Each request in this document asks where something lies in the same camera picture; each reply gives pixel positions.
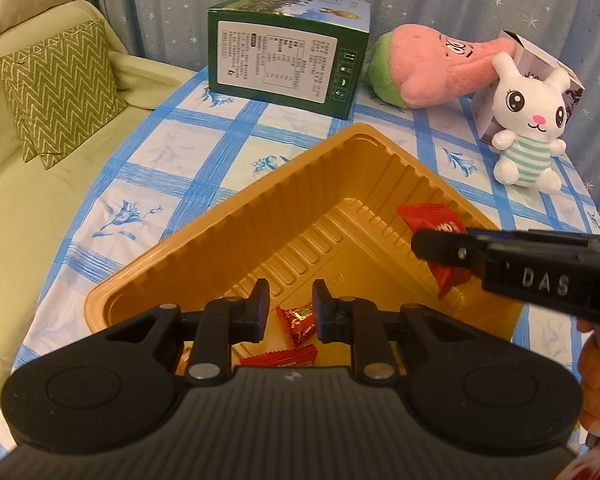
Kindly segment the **person's right hand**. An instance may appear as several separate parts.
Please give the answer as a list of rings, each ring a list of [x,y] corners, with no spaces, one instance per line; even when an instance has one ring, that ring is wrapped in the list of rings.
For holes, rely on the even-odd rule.
[[[582,334],[590,335],[582,347],[578,371],[583,391],[580,424],[585,430],[591,431],[600,422],[600,349],[590,322],[577,320],[577,329]]]

